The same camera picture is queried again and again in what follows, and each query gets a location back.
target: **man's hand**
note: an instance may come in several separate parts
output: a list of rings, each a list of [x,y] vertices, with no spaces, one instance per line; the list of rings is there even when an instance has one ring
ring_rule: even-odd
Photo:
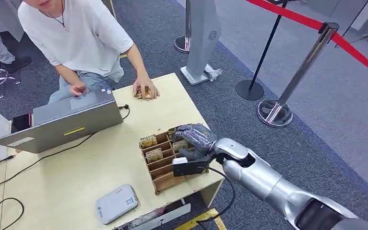
[[[137,91],[140,89],[142,90],[142,98],[145,99],[145,87],[149,88],[149,93],[151,96],[151,99],[156,99],[157,96],[160,96],[160,93],[158,92],[157,88],[154,86],[151,79],[146,74],[137,75],[137,80],[133,84],[133,95],[137,94]]]
[[[70,87],[70,92],[75,96],[80,96],[86,91],[86,85],[83,82],[77,83]]]

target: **yellow sticker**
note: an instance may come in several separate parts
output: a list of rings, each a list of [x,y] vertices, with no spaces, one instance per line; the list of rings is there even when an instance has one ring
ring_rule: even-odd
[[[196,222],[197,220],[202,220],[202,219],[208,219],[209,217],[214,217],[218,214],[218,211],[216,211],[215,208],[210,209],[209,211],[200,214],[199,216],[195,217],[194,219],[188,221],[187,223],[179,226],[178,228],[174,229],[174,230],[189,230],[194,228],[195,226],[198,225],[198,223]],[[215,224],[218,227],[219,230],[226,230],[226,226],[223,223],[222,219],[220,217],[215,219]]]
[[[69,134],[72,134],[72,133],[76,133],[76,132],[81,131],[81,130],[83,130],[83,129],[85,129],[85,127],[77,128],[77,129],[75,129],[75,130],[72,130],[72,131],[66,132],[66,133],[64,133],[64,136],[69,135]]]

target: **silver robotic arm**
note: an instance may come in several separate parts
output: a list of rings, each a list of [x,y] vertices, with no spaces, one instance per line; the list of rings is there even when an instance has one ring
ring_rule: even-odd
[[[296,230],[368,230],[368,222],[335,201],[290,183],[255,152],[236,141],[221,138],[211,150],[232,181],[268,203]]]

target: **stanchion post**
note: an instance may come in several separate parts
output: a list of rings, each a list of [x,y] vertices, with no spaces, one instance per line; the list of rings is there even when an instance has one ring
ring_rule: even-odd
[[[185,2],[185,35],[179,36],[174,41],[174,46],[177,51],[187,54],[190,52],[191,44],[191,0]]]
[[[284,0],[281,7],[285,8],[287,6],[287,3],[288,0]],[[253,79],[242,80],[236,85],[237,94],[246,100],[255,101],[262,98],[264,95],[264,89],[260,84],[256,83],[256,79],[257,75],[259,74],[261,65],[263,64],[264,58],[266,57],[267,51],[269,50],[275,31],[277,30],[278,24],[280,23],[280,19],[281,15],[278,15],[277,19],[275,20],[272,31],[270,33],[269,39],[267,40],[266,46],[264,47],[264,51],[263,54],[261,55],[259,64],[257,65],[256,72],[254,72]]]
[[[280,99],[267,99],[259,103],[257,115],[262,122],[272,127],[284,127],[291,122],[293,119],[293,112],[288,108],[286,102],[338,28],[339,25],[336,23],[324,23],[319,31],[320,37],[295,73],[283,94],[281,94]]]

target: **gray carpet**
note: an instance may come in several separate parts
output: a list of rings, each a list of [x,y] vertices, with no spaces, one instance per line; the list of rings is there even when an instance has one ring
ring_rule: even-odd
[[[342,0],[329,17],[310,8],[310,2],[314,0],[308,0],[307,5],[292,1],[287,8],[321,22],[337,22],[340,34],[364,4],[363,0]],[[329,2],[316,1],[316,4]],[[220,41],[254,71],[277,15],[245,0],[215,0],[215,3],[222,24]],[[261,67],[260,80],[280,96],[317,38],[315,30],[282,18]],[[366,40],[353,45],[368,57]],[[368,68],[330,42],[287,103],[368,182]]]
[[[175,0],[118,0],[114,4],[117,18],[141,50],[150,76],[178,72],[186,64],[187,55],[173,48],[173,40],[184,33],[182,25],[185,14]],[[0,100],[0,113],[7,118],[46,103],[49,95],[58,87],[53,68],[27,38],[22,40],[19,53],[20,50],[21,54],[31,55],[33,63],[18,73],[23,83],[17,88],[10,88],[6,98]],[[189,86],[181,75],[178,74],[178,77],[218,136],[229,137],[246,145],[286,179],[318,195],[334,199],[368,220],[368,184],[355,171],[298,116],[291,125],[282,129],[261,123],[255,112],[258,102],[245,101],[234,91],[236,83],[250,78],[252,72],[221,43],[210,64],[224,70],[217,81]],[[132,84],[135,78],[134,70],[125,58],[122,59],[122,66],[125,68],[125,77],[120,87]],[[275,97],[269,88],[263,86],[265,98]],[[222,216],[228,229],[287,229],[279,215],[243,187],[236,185],[236,192],[234,205]],[[222,210],[230,196],[230,186],[225,182],[213,207]],[[198,202],[193,203],[192,213],[160,229],[177,227],[205,210]],[[207,227],[214,229],[213,223]]]

